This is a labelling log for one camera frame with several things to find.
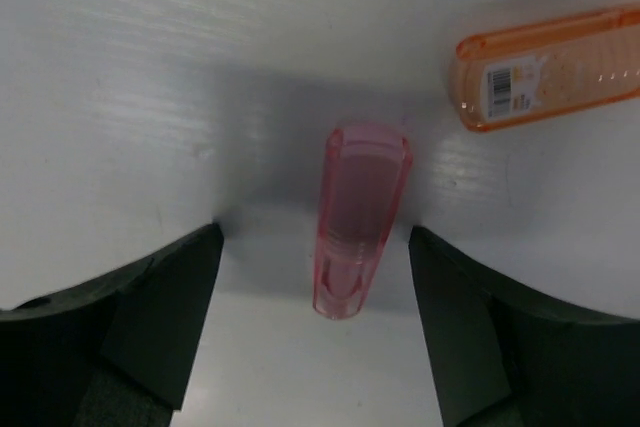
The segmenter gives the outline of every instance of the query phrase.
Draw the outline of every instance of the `white floor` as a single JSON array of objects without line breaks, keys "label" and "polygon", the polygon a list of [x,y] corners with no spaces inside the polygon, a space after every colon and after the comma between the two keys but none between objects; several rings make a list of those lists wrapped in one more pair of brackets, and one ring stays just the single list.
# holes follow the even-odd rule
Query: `white floor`
[{"label": "white floor", "polygon": [[310,296],[239,293],[240,259],[227,247],[172,427],[442,425],[404,242],[380,268],[405,308],[379,308],[384,292],[374,289],[360,314],[338,322],[315,313]]}]

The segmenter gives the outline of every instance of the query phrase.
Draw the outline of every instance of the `white label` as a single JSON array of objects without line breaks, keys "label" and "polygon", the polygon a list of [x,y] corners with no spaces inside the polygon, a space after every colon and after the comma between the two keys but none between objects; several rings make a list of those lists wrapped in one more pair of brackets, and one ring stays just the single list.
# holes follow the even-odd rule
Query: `white label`
[{"label": "white label", "polygon": [[547,57],[535,55],[489,64],[480,84],[482,113],[486,122],[498,122],[528,113],[540,101],[536,91]]}]

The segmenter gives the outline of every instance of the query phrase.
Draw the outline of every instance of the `white table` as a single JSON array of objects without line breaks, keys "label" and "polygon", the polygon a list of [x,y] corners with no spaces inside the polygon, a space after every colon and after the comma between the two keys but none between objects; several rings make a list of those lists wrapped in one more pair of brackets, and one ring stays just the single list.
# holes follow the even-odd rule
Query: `white table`
[{"label": "white table", "polygon": [[332,322],[308,296],[238,292],[247,265],[264,280],[257,266],[265,252],[284,251],[283,270],[306,257],[304,244],[286,248],[289,235],[265,237],[268,245],[225,243],[185,403],[171,426],[441,426],[406,245],[394,241],[380,271],[395,271],[395,292],[404,293],[395,305],[374,288],[357,317]]},{"label": "white table", "polygon": [[[640,317],[638,102],[466,132],[442,53],[455,36],[526,17],[494,7],[460,17],[493,1],[0,0],[0,306],[216,217],[227,248],[245,253],[222,266],[220,308],[243,310],[232,296],[244,296],[248,310],[273,305],[274,322],[307,325],[294,310],[310,302],[308,265],[283,264],[270,236],[305,246],[298,259],[311,252],[324,139],[339,120],[366,118],[405,129],[415,152],[398,249],[422,223],[533,288]],[[529,16],[607,1],[533,0]],[[256,248],[267,249],[257,266]],[[395,265],[381,265],[378,300],[354,329],[404,316],[397,328],[411,325],[403,338],[419,343]],[[347,329],[317,325],[336,342]],[[281,339],[270,339],[275,355]]]}]

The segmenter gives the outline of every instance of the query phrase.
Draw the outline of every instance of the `transparent pink tube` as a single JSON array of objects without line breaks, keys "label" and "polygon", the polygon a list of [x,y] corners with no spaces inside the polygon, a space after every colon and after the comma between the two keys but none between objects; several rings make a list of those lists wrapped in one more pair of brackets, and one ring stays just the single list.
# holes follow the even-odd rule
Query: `transparent pink tube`
[{"label": "transparent pink tube", "polygon": [[318,313],[346,319],[362,308],[412,160],[407,139],[382,125],[339,128],[327,139],[314,261]]}]

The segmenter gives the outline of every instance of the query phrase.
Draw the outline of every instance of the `pink plastic container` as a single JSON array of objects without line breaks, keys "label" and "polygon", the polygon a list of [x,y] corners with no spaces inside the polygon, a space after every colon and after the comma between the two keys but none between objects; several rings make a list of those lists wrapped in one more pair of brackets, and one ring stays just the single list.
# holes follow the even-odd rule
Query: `pink plastic container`
[{"label": "pink plastic container", "polygon": [[362,308],[412,160],[407,139],[382,125],[338,128],[327,139],[314,266],[318,313],[346,319]]}]

